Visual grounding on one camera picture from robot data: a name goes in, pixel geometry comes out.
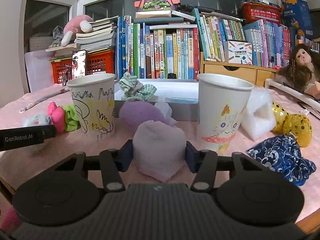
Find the red plastic crate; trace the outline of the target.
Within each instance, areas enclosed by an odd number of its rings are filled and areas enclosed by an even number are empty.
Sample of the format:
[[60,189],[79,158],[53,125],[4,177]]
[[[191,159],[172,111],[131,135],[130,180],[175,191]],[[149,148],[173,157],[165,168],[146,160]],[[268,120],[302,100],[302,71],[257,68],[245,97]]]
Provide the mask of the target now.
[[[113,73],[115,67],[115,50],[107,49],[87,54],[86,74],[99,72]],[[72,65],[72,57],[49,60],[52,65],[54,83],[62,83],[65,67],[63,64]]]

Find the green scrunchie with pink bow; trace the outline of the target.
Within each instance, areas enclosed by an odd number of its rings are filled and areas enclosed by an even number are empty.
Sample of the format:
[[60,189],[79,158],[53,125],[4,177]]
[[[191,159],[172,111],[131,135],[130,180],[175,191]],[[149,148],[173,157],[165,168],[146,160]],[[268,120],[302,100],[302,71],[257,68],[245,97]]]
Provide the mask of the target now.
[[51,102],[47,109],[57,134],[76,131],[80,128],[78,115],[73,104],[57,106],[55,102]]

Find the white foam wrap block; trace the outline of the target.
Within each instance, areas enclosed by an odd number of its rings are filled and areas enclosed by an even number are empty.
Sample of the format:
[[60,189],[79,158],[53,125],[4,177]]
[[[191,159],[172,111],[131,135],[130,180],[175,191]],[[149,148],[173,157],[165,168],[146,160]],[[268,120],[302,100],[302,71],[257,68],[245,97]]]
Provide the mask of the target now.
[[276,126],[272,99],[265,88],[254,88],[242,114],[241,127],[254,141]]

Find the gold sequin bow pouch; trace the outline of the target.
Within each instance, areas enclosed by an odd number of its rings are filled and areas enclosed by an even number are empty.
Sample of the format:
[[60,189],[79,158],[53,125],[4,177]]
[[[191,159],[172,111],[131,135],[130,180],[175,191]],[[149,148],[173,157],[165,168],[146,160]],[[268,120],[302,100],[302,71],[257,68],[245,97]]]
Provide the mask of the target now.
[[308,147],[312,139],[312,126],[308,117],[302,113],[290,114],[275,101],[272,102],[272,109],[276,120],[272,132],[292,135],[300,147]]

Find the pink striped tablecloth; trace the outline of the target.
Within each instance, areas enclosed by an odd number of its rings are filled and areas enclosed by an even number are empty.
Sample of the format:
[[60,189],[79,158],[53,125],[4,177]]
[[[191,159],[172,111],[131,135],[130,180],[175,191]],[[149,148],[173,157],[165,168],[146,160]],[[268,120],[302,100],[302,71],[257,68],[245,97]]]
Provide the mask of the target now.
[[[26,94],[2,107],[1,129],[21,127],[23,121],[29,116],[44,113],[52,101],[58,106],[71,103],[70,93],[65,93],[50,99],[49,102],[40,103],[25,113],[19,113],[20,108],[31,99],[51,93],[59,88],[61,86],[54,85],[36,93]],[[299,113],[301,107],[284,93],[274,89],[269,89],[269,92],[274,103],[280,108],[289,113],[302,115]],[[293,142],[295,139],[290,139],[289,135],[275,135],[272,132],[253,142],[240,128],[227,150],[218,152],[218,155],[223,156],[231,156],[233,152],[248,154],[251,158],[273,171],[280,172],[285,178],[298,185],[304,194],[305,203],[297,221],[319,209],[319,120],[311,114],[307,117],[312,128],[312,139],[307,147],[298,146],[296,142]],[[116,121],[116,134],[102,142],[89,141],[81,129],[78,129],[49,139],[48,144],[38,152],[22,148],[1,152],[1,178],[16,190],[30,178],[75,152],[85,152],[89,156],[99,155],[101,151],[108,148],[119,149],[127,140],[133,139],[133,133],[126,123],[122,123],[118,119]],[[185,133],[187,141],[190,141],[198,150],[202,149],[195,141],[197,122],[178,121],[176,126]],[[134,161],[131,162],[126,172],[120,172],[120,176],[126,186],[132,183],[159,182],[153,177],[142,174]],[[190,185],[194,177],[195,174],[191,173],[187,165],[184,164],[168,182]]]

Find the red basket on books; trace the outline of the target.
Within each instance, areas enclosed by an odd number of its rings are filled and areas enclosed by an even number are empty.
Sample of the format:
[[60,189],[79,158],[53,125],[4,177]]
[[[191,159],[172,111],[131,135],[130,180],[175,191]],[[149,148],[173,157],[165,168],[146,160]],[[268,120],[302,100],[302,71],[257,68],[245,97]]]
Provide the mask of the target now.
[[246,23],[257,20],[266,20],[279,25],[281,22],[281,9],[271,5],[246,2],[242,5],[241,12]]

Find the white patterned box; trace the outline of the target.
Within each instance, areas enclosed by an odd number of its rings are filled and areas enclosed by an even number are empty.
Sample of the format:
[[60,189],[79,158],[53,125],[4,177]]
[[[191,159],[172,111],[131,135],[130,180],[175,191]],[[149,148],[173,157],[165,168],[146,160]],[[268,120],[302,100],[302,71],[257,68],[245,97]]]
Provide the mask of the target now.
[[252,44],[239,41],[225,42],[225,61],[235,64],[253,64]]

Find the pale pink knit sock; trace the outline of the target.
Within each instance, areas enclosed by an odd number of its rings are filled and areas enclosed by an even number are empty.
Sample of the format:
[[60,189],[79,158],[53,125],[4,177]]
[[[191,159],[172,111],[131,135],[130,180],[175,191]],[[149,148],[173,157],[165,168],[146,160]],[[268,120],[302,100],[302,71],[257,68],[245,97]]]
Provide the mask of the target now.
[[166,182],[183,166],[185,133],[160,121],[139,125],[133,137],[133,159],[139,171]]

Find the blue floral fabric pouch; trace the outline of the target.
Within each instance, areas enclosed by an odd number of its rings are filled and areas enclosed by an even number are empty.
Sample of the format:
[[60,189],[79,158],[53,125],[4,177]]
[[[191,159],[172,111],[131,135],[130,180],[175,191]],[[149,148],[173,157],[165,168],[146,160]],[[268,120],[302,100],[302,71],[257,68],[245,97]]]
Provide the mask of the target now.
[[296,186],[302,186],[316,172],[316,165],[304,158],[296,139],[291,135],[267,138],[246,153]]

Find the row of upright books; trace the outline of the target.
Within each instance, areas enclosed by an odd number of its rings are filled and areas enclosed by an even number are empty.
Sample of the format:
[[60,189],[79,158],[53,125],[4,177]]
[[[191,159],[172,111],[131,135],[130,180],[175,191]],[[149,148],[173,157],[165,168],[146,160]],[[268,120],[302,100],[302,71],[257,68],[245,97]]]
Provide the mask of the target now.
[[193,80],[200,72],[200,53],[209,61],[225,61],[225,42],[246,42],[242,22],[218,14],[172,11],[171,17],[117,19],[116,77],[125,72],[140,79]]

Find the green checkered cloth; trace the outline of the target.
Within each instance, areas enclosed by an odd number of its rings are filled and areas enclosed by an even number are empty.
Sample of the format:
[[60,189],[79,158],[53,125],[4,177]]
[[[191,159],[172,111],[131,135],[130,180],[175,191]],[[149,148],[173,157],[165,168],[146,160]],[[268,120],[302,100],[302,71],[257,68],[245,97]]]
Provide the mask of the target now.
[[157,88],[151,84],[141,83],[136,76],[125,72],[119,81],[120,90],[123,92],[123,101],[148,101],[151,99]]

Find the purple fuzzy sock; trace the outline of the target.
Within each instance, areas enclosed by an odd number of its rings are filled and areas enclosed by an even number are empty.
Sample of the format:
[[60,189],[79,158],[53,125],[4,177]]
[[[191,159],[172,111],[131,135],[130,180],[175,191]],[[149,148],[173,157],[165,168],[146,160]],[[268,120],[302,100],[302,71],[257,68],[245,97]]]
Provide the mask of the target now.
[[166,102],[126,101],[119,111],[119,118],[135,132],[146,121],[160,121],[175,126],[177,121],[171,117],[172,109]]

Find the small black box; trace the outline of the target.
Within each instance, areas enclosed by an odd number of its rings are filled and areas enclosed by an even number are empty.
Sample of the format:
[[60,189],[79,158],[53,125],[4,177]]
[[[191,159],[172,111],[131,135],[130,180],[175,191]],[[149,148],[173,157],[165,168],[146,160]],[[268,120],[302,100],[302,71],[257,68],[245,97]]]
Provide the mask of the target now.
[[168,73],[168,79],[177,79],[177,76],[175,73]]

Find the brown haired doll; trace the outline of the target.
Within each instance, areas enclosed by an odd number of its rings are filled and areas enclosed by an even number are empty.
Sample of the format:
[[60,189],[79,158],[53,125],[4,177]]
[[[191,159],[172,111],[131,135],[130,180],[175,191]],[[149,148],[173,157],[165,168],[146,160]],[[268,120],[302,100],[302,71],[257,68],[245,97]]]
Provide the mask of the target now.
[[295,46],[289,65],[280,68],[274,79],[296,91],[319,100],[319,53],[305,44]]

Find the miniature bicycle model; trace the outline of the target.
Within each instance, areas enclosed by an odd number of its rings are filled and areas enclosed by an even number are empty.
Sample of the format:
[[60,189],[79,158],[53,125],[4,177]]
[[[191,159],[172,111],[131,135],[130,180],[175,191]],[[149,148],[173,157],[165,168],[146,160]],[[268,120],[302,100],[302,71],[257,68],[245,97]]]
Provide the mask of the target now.
[[62,85],[65,87],[67,82],[72,79],[72,66],[67,64],[63,64],[62,66],[65,67],[65,73],[62,79]]

